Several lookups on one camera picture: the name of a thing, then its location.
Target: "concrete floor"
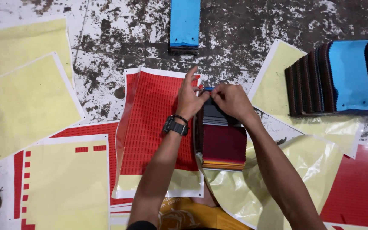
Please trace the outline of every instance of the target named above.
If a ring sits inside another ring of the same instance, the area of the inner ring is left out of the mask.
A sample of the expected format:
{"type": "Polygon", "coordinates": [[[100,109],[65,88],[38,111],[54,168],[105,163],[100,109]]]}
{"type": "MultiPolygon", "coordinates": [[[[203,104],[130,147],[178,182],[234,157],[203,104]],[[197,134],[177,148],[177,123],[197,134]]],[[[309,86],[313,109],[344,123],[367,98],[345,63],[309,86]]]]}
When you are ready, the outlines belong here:
{"type": "MultiPolygon", "coordinates": [[[[368,0],[202,0],[200,53],[168,55],[169,0],[0,0],[0,23],[66,15],[78,97],[88,122],[120,119],[123,69],[186,72],[204,86],[238,83],[246,91],[275,38],[306,52],[330,40],[368,39],[368,0]]],[[[272,137],[299,132],[262,114],[272,137]]],[[[368,118],[362,139],[368,139],[368,118]]]]}

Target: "person's left hand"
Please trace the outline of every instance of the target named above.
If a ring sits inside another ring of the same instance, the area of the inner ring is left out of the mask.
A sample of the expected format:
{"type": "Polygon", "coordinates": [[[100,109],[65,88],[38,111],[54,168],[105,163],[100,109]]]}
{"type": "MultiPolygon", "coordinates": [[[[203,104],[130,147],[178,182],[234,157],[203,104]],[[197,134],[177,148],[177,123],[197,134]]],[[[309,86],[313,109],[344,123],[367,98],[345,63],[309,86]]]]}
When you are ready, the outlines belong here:
{"type": "Polygon", "coordinates": [[[201,91],[199,87],[191,86],[191,82],[196,80],[194,74],[197,72],[197,70],[198,67],[195,66],[187,72],[183,83],[181,84],[181,88],[178,91],[178,106],[176,114],[183,117],[187,121],[201,109],[204,102],[209,98],[208,92],[203,93],[199,97],[197,97],[194,93],[201,91]]]}

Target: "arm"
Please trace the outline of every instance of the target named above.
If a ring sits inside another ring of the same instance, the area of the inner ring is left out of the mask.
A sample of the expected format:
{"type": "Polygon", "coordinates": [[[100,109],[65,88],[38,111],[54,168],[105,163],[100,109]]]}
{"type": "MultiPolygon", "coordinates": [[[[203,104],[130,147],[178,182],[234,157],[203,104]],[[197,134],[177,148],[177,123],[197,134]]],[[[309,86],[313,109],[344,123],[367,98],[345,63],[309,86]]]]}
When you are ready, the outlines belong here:
{"type": "MultiPolygon", "coordinates": [[[[176,114],[187,121],[200,110],[209,98],[208,94],[197,97],[194,91],[200,91],[200,89],[191,87],[191,81],[196,79],[194,76],[196,71],[197,66],[189,70],[178,92],[176,114]]],[[[185,125],[181,119],[176,118],[175,121],[185,125]]],[[[137,221],[148,221],[157,227],[158,214],[173,175],[180,142],[181,135],[174,131],[167,133],[162,140],[141,177],[134,196],[128,225],[137,221]]]]}
{"type": "Polygon", "coordinates": [[[263,127],[242,87],[221,84],[213,90],[211,96],[224,112],[245,126],[253,141],[265,185],[292,229],[325,230],[305,184],[263,127]]]}

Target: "maroon fabric swatch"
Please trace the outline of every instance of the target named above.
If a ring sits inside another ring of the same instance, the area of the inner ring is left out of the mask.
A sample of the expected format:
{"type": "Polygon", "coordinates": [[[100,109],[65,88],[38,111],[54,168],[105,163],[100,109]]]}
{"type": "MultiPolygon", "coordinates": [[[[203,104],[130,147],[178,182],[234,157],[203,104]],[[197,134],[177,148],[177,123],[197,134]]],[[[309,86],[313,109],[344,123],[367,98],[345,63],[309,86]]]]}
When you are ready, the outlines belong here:
{"type": "Polygon", "coordinates": [[[247,132],[244,127],[203,125],[203,130],[203,157],[245,162],[247,132]]]}

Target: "hand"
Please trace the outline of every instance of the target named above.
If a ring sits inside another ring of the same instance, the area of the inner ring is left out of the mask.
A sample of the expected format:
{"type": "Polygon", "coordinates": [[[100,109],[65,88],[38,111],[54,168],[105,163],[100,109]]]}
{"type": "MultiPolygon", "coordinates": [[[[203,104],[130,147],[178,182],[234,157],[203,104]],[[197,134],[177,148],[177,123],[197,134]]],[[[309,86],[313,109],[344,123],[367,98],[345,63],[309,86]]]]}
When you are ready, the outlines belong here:
{"type": "Polygon", "coordinates": [[[178,91],[178,106],[176,114],[180,115],[187,121],[201,109],[204,102],[209,98],[208,93],[204,93],[199,97],[194,93],[196,91],[201,91],[200,88],[191,86],[191,82],[196,80],[194,74],[197,70],[198,67],[195,66],[188,71],[181,84],[181,88],[178,91]]]}
{"type": "Polygon", "coordinates": [[[248,119],[260,120],[241,85],[219,84],[212,90],[211,97],[222,111],[243,124],[248,119]]]}

